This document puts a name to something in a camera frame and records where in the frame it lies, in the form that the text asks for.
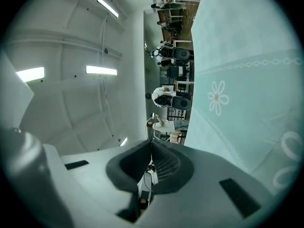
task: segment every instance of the light green tablecloth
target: light green tablecloth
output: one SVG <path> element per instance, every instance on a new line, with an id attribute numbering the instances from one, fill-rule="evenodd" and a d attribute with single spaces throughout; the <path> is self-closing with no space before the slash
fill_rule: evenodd
<path id="1" fill-rule="evenodd" d="M 273 194 L 303 155 L 303 51 L 273 0 L 201 0 L 185 145 L 222 156 Z"/>

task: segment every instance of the rectangular light panel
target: rectangular light panel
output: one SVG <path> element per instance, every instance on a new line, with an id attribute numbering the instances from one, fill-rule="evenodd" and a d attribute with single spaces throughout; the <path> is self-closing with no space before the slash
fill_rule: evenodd
<path id="1" fill-rule="evenodd" d="M 120 146 L 123 146 L 125 144 L 125 142 L 127 142 L 127 140 L 128 140 L 128 138 L 125 138 Z"/>
<path id="2" fill-rule="evenodd" d="M 16 72 L 23 82 L 44 78 L 44 67 L 36 67 Z"/>
<path id="3" fill-rule="evenodd" d="M 109 10 L 111 13 L 113 13 L 116 18 L 118 18 L 118 13 L 114 9 L 112 9 L 105 1 L 97 0 L 97 2 L 99 2 L 101 5 L 103 5 L 107 10 Z"/>
<path id="4" fill-rule="evenodd" d="M 86 66 L 87 74 L 110 74 L 117 75 L 116 69 L 106 68 L 106 67 L 98 67 L 98 66 Z"/>

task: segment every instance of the flower petal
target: flower petal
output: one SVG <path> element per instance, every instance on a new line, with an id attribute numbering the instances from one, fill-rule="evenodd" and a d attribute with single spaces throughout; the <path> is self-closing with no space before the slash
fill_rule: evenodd
<path id="1" fill-rule="evenodd" d="M 209 110 L 213 111 L 214 107 L 215 107 L 215 100 L 211 101 L 211 103 L 209 105 Z"/>
<path id="2" fill-rule="evenodd" d="M 228 105 L 229 103 L 228 95 L 220 95 L 218 98 L 219 98 L 218 101 L 221 102 L 221 104 Z"/>
<path id="3" fill-rule="evenodd" d="M 215 95 L 212 92 L 207 94 L 209 100 L 214 100 Z"/>
<path id="4" fill-rule="evenodd" d="M 220 106 L 220 103 L 217 101 L 216 104 L 215 104 L 215 111 L 217 113 L 217 115 L 219 116 L 222 112 L 222 108 Z"/>
<path id="5" fill-rule="evenodd" d="M 221 81 L 220 84 L 218 85 L 218 95 L 220 95 L 221 93 L 223 93 L 224 89 L 225 89 L 225 81 Z"/>
<path id="6" fill-rule="evenodd" d="M 218 92 L 217 83 L 215 83 L 214 81 L 212 82 L 212 90 L 214 94 Z"/>

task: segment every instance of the ceiling light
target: ceiling light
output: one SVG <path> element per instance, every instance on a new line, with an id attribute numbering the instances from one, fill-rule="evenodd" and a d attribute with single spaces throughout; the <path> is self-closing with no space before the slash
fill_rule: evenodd
<path id="1" fill-rule="evenodd" d="M 127 142 L 127 140 L 128 140 L 128 138 L 125 138 L 120 146 L 123 146 L 125 144 L 125 142 Z"/>
<path id="2" fill-rule="evenodd" d="M 111 74 L 117 75 L 116 69 L 106 68 L 106 67 L 98 67 L 98 66 L 86 66 L 87 74 Z"/>
<path id="3" fill-rule="evenodd" d="M 114 9 L 112 9 L 105 1 L 97 0 L 97 2 L 99 2 L 101 5 L 103 5 L 107 10 L 109 10 L 111 13 L 113 13 L 116 18 L 118 18 L 118 13 Z"/>
<path id="4" fill-rule="evenodd" d="M 23 82 L 44 78 L 44 67 L 36 67 L 16 72 Z"/>

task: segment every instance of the black rubber pad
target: black rubber pad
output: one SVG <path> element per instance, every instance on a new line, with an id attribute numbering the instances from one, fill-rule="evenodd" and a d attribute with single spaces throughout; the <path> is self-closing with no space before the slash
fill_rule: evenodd
<path id="1" fill-rule="evenodd" d="M 243 218 L 256 212 L 261 206 L 233 179 L 226 179 L 219 182 L 231 201 L 237 207 Z"/>
<path id="2" fill-rule="evenodd" d="M 75 169 L 75 168 L 80 167 L 80 166 L 83 166 L 83 165 L 87 165 L 88 163 L 89 163 L 89 162 L 87 162 L 87 161 L 77 161 L 77 162 L 65 164 L 65 167 L 66 167 L 68 170 L 71 170 L 71 169 Z"/>

